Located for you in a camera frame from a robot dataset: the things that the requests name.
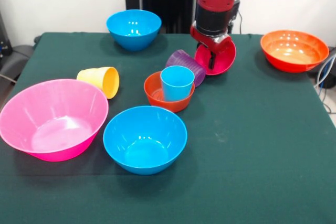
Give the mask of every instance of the blue cup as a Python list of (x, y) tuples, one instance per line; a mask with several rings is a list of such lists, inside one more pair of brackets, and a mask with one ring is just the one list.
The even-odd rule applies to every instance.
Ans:
[(163, 98), (166, 102), (180, 101), (186, 98), (193, 86), (195, 75), (189, 68), (170, 66), (161, 71)]

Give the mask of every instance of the yellow cup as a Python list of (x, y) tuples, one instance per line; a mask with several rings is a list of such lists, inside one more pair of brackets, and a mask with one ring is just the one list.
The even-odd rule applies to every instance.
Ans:
[(114, 67), (81, 70), (76, 79), (95, 85), (104, 92), (107, 99), (113, 98), (119, 87), (119, 74)]

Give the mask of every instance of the white wall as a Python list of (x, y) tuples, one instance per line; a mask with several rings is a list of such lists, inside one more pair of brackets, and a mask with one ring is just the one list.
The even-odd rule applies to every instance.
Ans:
[(107, 18), (125, 0), (0, 0), (13, 45), (33, 44), (45, 31), (106, 31)]
[[(32, 44), (45, 31), (105, 32), (107, 17), (123, 9), (125, 0), (0, 0), (13, 45)], [(297, 29), (336, 46), (336, 0), (241, 0), (240, 11), (243, 33)]]
[[(276, 29), (312, 33), (336, 46), (336, 0), (241, 0), (243, 33)], [(234, 32), (238, 32), (239, 19)]]

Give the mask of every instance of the blue bowl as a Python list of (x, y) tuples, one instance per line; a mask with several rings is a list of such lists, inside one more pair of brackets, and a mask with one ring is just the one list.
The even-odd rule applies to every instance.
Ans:
[(159, 173), (180, 155), (187, 142), (183, 121), (156, 106), (138, 106), (116, 115), (106, 126), (103, 143), (107, 153), (125, 170)]
[(161, 19), (146, 10), (124, 10), (107, 20), (107, 28), (124, 49), (139, 51), (148, 47), (159, 33)]

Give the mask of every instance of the orange bowl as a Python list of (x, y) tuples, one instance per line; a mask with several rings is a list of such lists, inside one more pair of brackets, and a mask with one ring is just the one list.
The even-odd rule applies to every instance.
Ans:
[(329, 55), (322, 40), (300, 31), (272, 31), (260, 43), (266, 59), (277, 69), (290, 73), (309, 71)]
[(145, 83), (143, 85), (150, 105), (159, 106), (172, 112), (184, 110), (188, 106), (191, 97), (193, 96), (193, 93), (195, 91), (195, 84), (193, 83), (190, 94), (185, 99), (176, 102), (165, 102), (163, 101), (160, 73), (161, 71), (150, 75), (145, 80)]

